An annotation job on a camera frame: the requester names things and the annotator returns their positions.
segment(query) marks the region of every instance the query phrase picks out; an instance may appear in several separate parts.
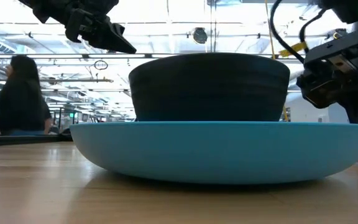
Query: yellow cable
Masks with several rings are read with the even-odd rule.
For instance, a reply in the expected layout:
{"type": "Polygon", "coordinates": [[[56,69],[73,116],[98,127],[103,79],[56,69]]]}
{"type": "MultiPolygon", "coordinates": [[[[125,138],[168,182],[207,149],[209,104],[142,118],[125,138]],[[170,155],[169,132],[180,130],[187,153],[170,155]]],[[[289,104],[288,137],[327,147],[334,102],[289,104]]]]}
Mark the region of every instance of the yellow cable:
{"type": "Polygon", "coordinates": [[[334,35],[333,35],[334,39],[338,39],[339,38],[338,36],[340,36],[340,35],[337,32],[334,33],[334,35]]]}
{"type": "MultiPolygon", "coordinates": [[[[267,16],[267,24],[268,24],[268,35],[270,37],[270,46],[272,46],[273,60],[276,60],[276,55],[274,53],[274,46],[273,46],[272,28],[270,27],[269,7],[267,6],[267,0],[265,0],[265,8],[266,8],[266,16],[267,16]]],[[[283,106],[283,114],[284,114],[285,121],[288,122],[287,109],[285,105],[283,106]]]]}

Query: long dark hair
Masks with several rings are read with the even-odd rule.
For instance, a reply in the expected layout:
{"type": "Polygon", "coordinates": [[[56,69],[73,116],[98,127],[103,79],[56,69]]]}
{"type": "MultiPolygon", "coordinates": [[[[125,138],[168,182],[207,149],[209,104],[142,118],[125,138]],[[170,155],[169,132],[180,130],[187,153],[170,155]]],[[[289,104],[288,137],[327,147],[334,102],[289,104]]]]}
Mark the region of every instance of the long dark hair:
{"type": "Polygon", "coordinates": [[[36,82],[40,85],[40,78],[38,74],[38,68],[35,61],[25,55],[16,55],[12,57],[11,67],[13,69],[12,75],[8,80],[22,80],[36,82]]]}
{"type": "Polygon", "coordinates": [[[7,78],[6,84],[0,92],[0,97],[6,94],[8,86],[21,86],[27,88],[28,94],[42,98],[40,78],[35,61],[25,55],[16,55],[11,60],[12,74],[7,78]]]}

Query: person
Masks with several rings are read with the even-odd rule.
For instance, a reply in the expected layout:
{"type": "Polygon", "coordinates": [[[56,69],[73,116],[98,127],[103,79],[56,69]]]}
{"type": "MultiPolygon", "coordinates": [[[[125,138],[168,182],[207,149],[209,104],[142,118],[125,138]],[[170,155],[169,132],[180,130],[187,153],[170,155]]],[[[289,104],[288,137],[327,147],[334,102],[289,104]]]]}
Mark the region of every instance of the person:
{"type": "Polygon", "coordinates": [[[70,126],[73,124],[73,119],[70,117],[70,114],[63,115],[63,118],[61,119],[60,124],[60,132],[64,132],[64,130],[70,128],[70,126]]]}
{"type": "Polygon", "coordinates": [[[44,134],[52,117],[42,98],[37,64],[27,56],[13,56],[6,75],[0,92],[1,135],[44,134]]]}

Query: table surface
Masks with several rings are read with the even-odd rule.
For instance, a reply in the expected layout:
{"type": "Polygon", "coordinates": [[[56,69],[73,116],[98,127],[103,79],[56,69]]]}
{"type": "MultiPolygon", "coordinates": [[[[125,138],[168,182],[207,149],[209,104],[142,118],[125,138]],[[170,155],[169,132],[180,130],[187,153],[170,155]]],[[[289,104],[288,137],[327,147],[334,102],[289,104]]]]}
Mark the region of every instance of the table surface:
{"type": "Polygon", "coordinates": [[[0,223],[272,222],[358,223],[358,164],[297,184],[188,185],[108,173],[69,142],[0,146],[0,223]]]}

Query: ceiling beam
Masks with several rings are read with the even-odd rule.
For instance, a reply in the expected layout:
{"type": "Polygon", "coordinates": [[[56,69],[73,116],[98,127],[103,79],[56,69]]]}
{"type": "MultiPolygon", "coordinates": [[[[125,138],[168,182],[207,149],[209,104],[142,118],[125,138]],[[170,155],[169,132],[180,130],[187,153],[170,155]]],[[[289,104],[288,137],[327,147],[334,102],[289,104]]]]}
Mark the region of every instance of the ceiling beam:
{"type": "MultiPolygon", "coordinates": [[[[0,82],[4,82],[6,81],[6,79],[0,79],[0,82]]],[[[92,83],[98,83],[98,82],[109,82],[109,83],[112,83],[113,80],[108,80],[108,79],[51,79],[51,80],[40,80],[40,82],[59,82],[59,83],[62,83],[62,82],[92,82],[92,83]]]]}
{"type": "MultiPolygon", "coordinates": [[[[241,0],[242,3],[264,3],[262,0],[241,0]]],[[[267,0],[268,4],[273,4],[276,0],[267,0]]],[[[282,4],[308,4],[309,0],[284,0],[282,4]]]]}

